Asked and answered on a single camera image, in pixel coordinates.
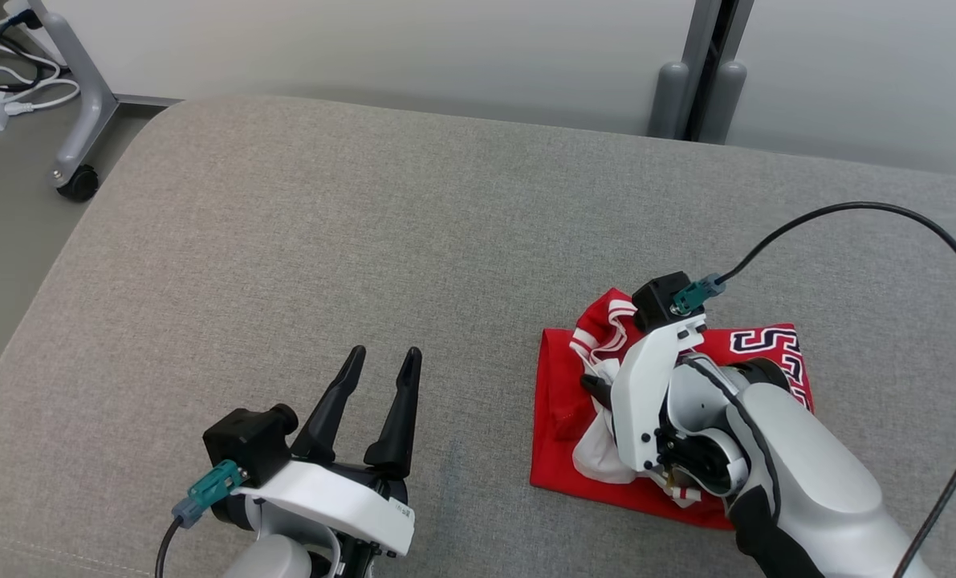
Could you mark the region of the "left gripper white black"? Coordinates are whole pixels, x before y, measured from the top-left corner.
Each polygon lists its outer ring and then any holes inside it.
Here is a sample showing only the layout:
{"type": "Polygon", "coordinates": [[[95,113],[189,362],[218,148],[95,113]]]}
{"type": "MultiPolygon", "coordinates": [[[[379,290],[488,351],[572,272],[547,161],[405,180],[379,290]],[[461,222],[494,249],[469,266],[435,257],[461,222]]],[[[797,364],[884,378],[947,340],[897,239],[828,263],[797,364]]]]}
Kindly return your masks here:
{"type": "MultiPolygon", "coordinates": [[[[349,396],[356,391],[365,346],[356,345],[327,386],[297,438],[296,458],[334,463],[334,443],[349,396]]],[[[410,475],[422,351],[411,347],[396,379],[396,396],[364,464],[390,479],[410,475]]],[[[231,577],[371,577],[380,556],[404,557],[415,533],[414,510],[321,465],[291,462],[258,489],[240,486],[256,541],[237,556],[231,577]]]]}

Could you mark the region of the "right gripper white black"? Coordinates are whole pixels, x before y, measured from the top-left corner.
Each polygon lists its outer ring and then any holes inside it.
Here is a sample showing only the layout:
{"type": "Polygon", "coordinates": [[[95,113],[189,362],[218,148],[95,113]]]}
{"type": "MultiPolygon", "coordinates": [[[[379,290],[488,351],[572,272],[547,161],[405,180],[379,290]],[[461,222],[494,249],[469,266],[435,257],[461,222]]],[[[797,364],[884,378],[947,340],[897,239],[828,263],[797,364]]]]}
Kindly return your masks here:
{"type": "Polygon", "coordinates": [[[585,373],[581,387],[611,411],[621,463],[664,486],[693,483],[708,494],[739,488],[739,445],[726,411],[737,392],[719,367],[694,349],[706,320],[693,317],[650,330],[627,351],[611,385],[585,373]]]}

